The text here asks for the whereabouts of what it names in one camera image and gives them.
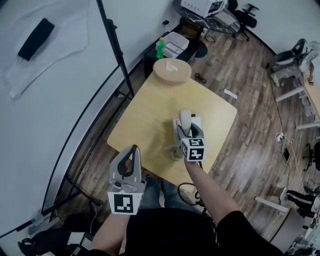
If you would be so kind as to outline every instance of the yellow tabletop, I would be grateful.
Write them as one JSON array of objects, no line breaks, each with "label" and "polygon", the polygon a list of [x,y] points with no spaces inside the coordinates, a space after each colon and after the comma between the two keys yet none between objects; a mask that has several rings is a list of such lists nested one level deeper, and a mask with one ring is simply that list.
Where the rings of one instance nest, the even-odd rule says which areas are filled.
[{"label": "yellow tabletop", "polygon": [[320,87],[316,83],[310,85],[306,75],[304,75],[303,77],[305,93],[308,95],[308,98],[311,101],[314,110],[320,118]]},{"label": "yellow tabletop", "polygon": [[144,168],[175,185],[190,182],[184,161],[174,161],[164,150],[174,143],[172,119],[178,117],[180,109],[190,109],[192,114],[201,116],[206,142],[202,166],[208,173],[237,110],[192,79],[180,86],[164,85],[152,73],[123,113],[107,143],[119,152],[136,144]]}]

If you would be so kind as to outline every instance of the black chair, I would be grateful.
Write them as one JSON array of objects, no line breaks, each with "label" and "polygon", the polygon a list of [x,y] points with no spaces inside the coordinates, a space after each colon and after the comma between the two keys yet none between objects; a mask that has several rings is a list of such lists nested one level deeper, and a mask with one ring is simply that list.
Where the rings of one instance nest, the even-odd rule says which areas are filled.
[{"label": "black chair", "polygon": [[306,145],[309,149],[309,155],[308,156],[303,156],[302,159],[308,158],[308,165],[304,171],[306,172],[310,166],[312,166],[312,163],[315,163],[315,168],[320,171],[320,142],[317,142],[314,145],[314,150],[311,149],[310,144]]},{"label": "black chair", "polygon": [[[229,0],[229,6],[228,6],[228,10],[237,18],[237,20],[240,22],[240,32],[242,32],[245,37],[246,40],[249,41],[249,37],[247,36],[247,34],[245,33],[245,29],[246,26],[250,27],[250,28],[255,28],[257,26],[257,20],[253,17],[255,17],[256,15],[253,14],[251,11],[253,9],[257,9],[259,10],[259,8],[255,7],[254,5],[248,3],[249,8],[248,9],[242,9],[241,10],[236,10],[238,7],[238,2],[237,0]],[[232,35],[233,38],[236,38],[236,33],[234,33]]]}]

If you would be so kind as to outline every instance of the white wall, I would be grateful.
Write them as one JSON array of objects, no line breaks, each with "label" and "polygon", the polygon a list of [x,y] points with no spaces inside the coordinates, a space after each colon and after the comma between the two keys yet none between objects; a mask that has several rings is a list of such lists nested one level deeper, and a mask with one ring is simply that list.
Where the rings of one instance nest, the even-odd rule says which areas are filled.
[{"label": "white wall", "polygon": [[[320,42],[320,5],[315,0],[238,0],[242,10],[250,3],[257,26],[251,29],[273,51],[280,53],[292,49],[301,38]],[[320,83],[320,63],[315,67]]]},{"label": "white wall", "polygon": [[[7,1],[0,10],[0,30],[48,2],[51,0]],[[129,71],[142,51],[162,34],[162,21],[169,20],[173,28],[180,18],[172,9],[171,0],[103,3],[107,17],[118,26],[116,32]],[[70,130],[116,67],[95,0],[89,7],[88,36],[89,45],[84,51],[52,65],[19,100],[13,101],[0,81],[0,235],[30,220],[41,208],[54,164]],[[52,198],[83,135],[122,79],[121,71],[115,73],[83,116],[57,166]],[[0,246],[8,255],[21,255],[17,241],[25,237],[22,232],[0,239]]]}]

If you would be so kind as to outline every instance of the green bottle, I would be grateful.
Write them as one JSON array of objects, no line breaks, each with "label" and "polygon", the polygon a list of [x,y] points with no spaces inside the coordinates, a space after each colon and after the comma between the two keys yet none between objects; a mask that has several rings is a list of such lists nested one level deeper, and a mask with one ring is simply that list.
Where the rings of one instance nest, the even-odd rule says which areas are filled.
[{"label": "green bottle", "polygon": [[158,60],[164,57],[164,51],[165,51],[165,39],[163,37],[160,37],[157,50],[156,50],[156,58]]}]

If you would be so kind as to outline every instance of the black t-shirt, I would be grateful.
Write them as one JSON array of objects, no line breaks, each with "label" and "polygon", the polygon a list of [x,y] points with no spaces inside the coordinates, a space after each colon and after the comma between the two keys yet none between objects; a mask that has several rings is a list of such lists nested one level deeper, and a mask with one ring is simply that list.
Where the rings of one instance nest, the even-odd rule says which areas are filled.
[{"label": "black t-shirt", "polygon": [[[183,209],[139,210],[128,222],[123,255],[283,255],[254,230],[240,211],[224,217],[216,234],[211,223],[207,217]],[[91,250],[86,255],[109,254]]]}]

